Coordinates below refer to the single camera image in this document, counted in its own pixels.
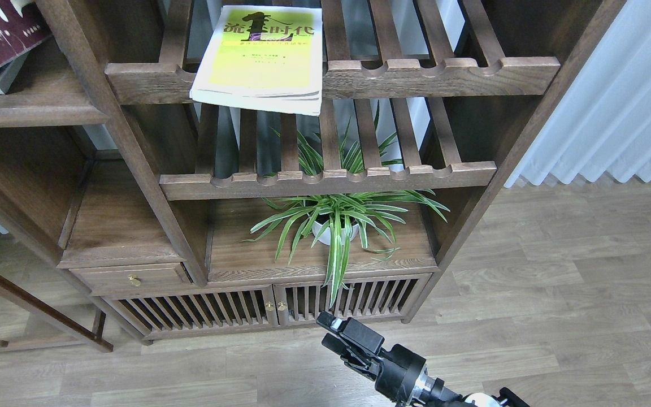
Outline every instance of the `slatted shelf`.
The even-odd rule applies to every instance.
[[[6,95],[0,95],[0,127],[105,123],[90,103],[54,39],[29,52]]]
[[[423,188],[454,188],[486,185],[494,172],[493,162],[462,162],[449,118],[441,98],[426,100],[431,122],[444,162],[442,168],[424,164],[419,155],[408,105],[403,98],[390,101],[398,146],[403,157],[404,170],[383,167],[378,154],[372,109],[368,100],[354,101],[359,139],[366,170],[357,174],[341,168],[338,157],[338,129],[333,101],[323,101],[320,114],[320,133],[323,139],[324,170],[318,175],[306,175],[297,167],[296,127],[292,115],[282,114],[281,170],[274,175],[261,175],[257,167],[255,111],[242,110],[240,114],[240,153],[238,172],[228,177],[215,177],[214,162],[217,137],[216,106],[203,104],[201,139],[199,140],[199,172],[193,174],[161,175],[160,187],[171,201],[215,198],[253,198],[295,196],[323,193],[355,193],[377,190],[403,190]]]
[[[108,64],[106,75],[120,103],[191,103],[189,88],[197,64],[183,69],[194,0],[173,0],[156,63]],[[507,57],[480,0],[459,0],[472,43],[485,66],[454,56],[435,0],[414,0],[428,55],[403,55],[390,2],[370,0],[379,54],[349,52],[340,0],[322,0],[323,97],[541,95],[559,70],[554,57]]]

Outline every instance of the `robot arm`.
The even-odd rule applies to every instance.
[[[321,312],[317,322],[330,332],[323,338],[323,346],[339,354],[346,366],[375,382],[376,391],[396,407],[529,407],[506,387],[499,391],[499,397],[483,393],[462,397],[444,386],[443,380],[428,376],[423,356],[398,344],[383,350],[383,336],[356,319],[344,321]]]

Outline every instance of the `white pot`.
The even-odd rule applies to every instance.
[[[314,236],[318,236],[318,232],[320,232],[320,229],[323,228],[323,224],[315,221],[313,224],[313,228],[311,231],[313,232]],[[353,232],[351,233],[351,240],[355,239],[356,236],[358,235],[358,231],[360,230],[358,224],[353,225]],[[346,230],[341,230],[341,236],[345,239],[346,238]],[[318,238],[318,241],[323,243],[324,245],[331,245],[331,227],[326,226],[325,227],[325,232]]]

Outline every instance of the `wooden post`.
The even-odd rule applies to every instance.
[[[17,304],[37,317],[44,319],[44,321],[53,327],[68,335],[72,335],[72,337],[81,340],[83,343],[92,345],[102,352],[112,351],[112,344],[103,340],[97,333],[87,330],[82,325],[72,321],[66,315],[40,301],[32,294],[29,294],[2,276],[0,276],[0,296],[11,303]]]

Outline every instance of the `yellow-green book cover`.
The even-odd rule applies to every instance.
[[[318,115],[320,8],[225,6],[190,97],[224,106]]]

